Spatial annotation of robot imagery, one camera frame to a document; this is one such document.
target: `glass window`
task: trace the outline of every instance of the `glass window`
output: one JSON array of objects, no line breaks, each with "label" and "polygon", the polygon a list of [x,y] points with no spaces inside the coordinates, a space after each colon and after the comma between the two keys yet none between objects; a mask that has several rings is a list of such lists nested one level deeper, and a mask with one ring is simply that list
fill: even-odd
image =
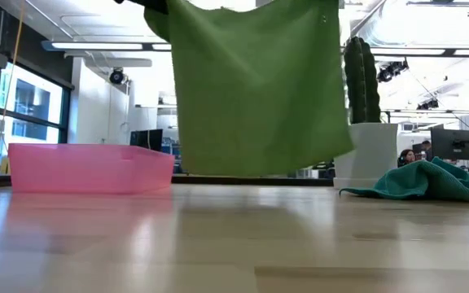
[{"label": "glass window", "polygon": [[8,111],[58,124],[63,88],[19,66],[15,66],[14,76],[10,80],[11,70],[12,64],[9,63],[1,71],[0,108],[6,106]]},{"label": "glass window", "polygon": [[[4,138],[7,146],[10,143],[58,143],[59,129],[17,118],[5,117]],[[0,139],[0,162],[7,155],[7,149]]]}]

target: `hair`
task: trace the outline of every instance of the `hair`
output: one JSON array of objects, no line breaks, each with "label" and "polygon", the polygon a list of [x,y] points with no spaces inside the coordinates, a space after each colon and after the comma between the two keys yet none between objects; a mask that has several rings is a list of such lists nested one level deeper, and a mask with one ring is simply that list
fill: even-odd
[{"label": "hair", "polygon": [[415,151],[414,151],[414,150],[406,149],[406,150],[404,150],[404,151],[401,152],[400,157],[401,157],[401,158],[405,158],[405,157],[408,155],[409,152],[413,152],[414,155],[415,155]]}]

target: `pink plastic bin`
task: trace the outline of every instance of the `pink plastic bin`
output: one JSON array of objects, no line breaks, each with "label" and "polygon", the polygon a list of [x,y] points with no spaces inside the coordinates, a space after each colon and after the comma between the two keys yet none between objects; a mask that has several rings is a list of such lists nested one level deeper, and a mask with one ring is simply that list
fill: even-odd
[{"label": "pink plastic bin", "polygon": [[14,192],[137,194],[171,184],[174,157],[138,146],[9,146]]}]

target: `green towel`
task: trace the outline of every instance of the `green towel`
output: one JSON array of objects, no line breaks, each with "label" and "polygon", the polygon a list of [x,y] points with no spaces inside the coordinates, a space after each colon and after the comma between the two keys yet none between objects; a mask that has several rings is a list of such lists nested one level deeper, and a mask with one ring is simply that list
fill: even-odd
[{"label": "green towel", "polygon": [[444,199],[469,202],[469,172],[444,162],[417,161],[386,173],[372,189],[345,188],[356,195],[385,199]]},{"label": "green towel", "polygon": [[172,45],[183,167],[284,174],[351,151],[338,2],[275,0],[249,12],[168,0],[146,21]]}]

